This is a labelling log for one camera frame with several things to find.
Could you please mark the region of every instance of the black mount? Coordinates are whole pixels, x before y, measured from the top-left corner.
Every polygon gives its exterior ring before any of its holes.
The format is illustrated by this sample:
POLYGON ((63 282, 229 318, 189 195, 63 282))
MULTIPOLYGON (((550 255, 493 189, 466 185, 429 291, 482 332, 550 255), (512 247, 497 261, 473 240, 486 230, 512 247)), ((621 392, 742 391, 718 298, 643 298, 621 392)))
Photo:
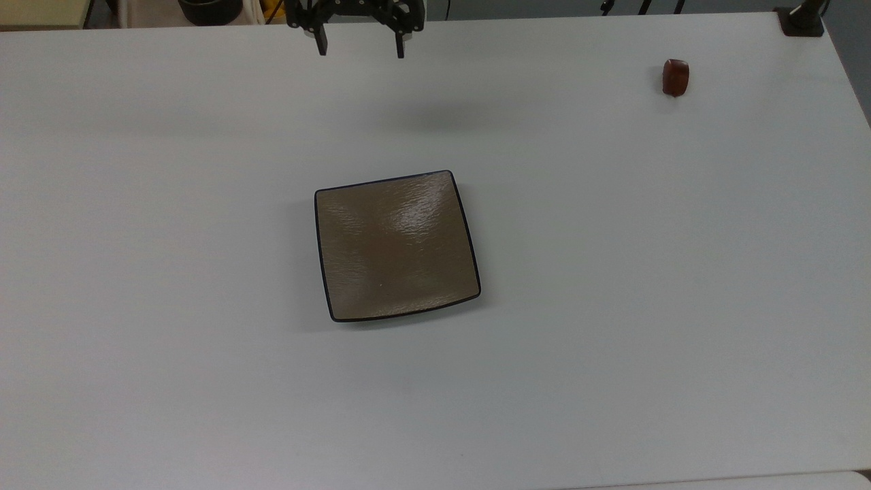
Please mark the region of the black mount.
POLYGON ((780 20, 780 28, 790 37, 822 37, 826 30, 822 27, 820 7, 825 0, 806 0, 798 7, 778 7, 774 9, 780 20))
POLYGON ((289 0, 287 25, 311 32, 321 56, 327 56, 327 34, 324 24, 333 15, 372 17, 395 34, 396 56, 405 58, 405 36, 423 30, 426 12, 423 0, 317 0, 302 6, 301 0, 289 0))

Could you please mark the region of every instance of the brown object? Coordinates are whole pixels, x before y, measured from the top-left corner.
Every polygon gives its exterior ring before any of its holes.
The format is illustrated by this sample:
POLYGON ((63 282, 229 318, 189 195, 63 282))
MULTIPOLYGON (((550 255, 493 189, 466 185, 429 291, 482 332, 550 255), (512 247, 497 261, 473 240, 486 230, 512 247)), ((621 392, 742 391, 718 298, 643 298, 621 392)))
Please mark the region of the brown object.
POLYGON ((450 171, 322 189, 314 210, 336 322, 434 310, 481 294, 450 171))
POLYGON ((679 97, 686 93, 690 83, 690 65, 680 59, 670 59, 662 69, 662 91, 679 97))

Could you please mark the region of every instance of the black stand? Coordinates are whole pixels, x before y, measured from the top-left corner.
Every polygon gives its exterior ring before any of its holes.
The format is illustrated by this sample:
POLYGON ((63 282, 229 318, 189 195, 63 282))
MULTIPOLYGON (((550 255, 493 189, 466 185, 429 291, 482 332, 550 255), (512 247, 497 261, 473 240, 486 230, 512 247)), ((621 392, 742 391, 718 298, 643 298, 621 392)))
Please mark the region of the black stand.
POLYGON ((824 0, 806 0, 798 8, 777 7, 780 28, 790 37, 822 37, 820 7, 824 0))

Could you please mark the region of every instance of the small brown block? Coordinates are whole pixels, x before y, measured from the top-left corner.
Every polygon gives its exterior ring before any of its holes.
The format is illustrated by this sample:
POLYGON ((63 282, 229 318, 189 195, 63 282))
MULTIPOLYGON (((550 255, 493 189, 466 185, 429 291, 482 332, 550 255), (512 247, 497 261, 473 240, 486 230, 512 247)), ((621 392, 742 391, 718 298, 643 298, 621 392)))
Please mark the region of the small brown block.
POLYGON ((662 92, 674 97, 686 93, 690 83, 690 65, 680 59, 670 59, 662 69, 662 92))

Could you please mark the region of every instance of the cable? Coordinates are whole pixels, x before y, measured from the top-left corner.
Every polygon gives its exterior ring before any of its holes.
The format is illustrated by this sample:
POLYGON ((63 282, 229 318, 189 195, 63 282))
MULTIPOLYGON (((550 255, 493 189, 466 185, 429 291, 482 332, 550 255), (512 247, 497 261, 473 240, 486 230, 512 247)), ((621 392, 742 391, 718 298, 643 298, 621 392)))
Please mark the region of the cable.
POLYGON ((282 4, 282 3, 284 3, 284 0, 278 0, 278 4, 277 4, 277 5, 275 5, 275 9, 274 9, 274 10, 273 10, 273 13, 272 13, 272 15, 271 15, 271 16, 269 16, 269 20, 267 20, 267 25, 269 25, 269 23, 271 23, 271 22, 272 22, 272 19, 274 19, 274 18, 275 18, 275 14, 276 14, 276 13, 277 13, 277 12, 278 12, 278 9, 280 9, 280 8, 281 8, 281 4, 282 4))

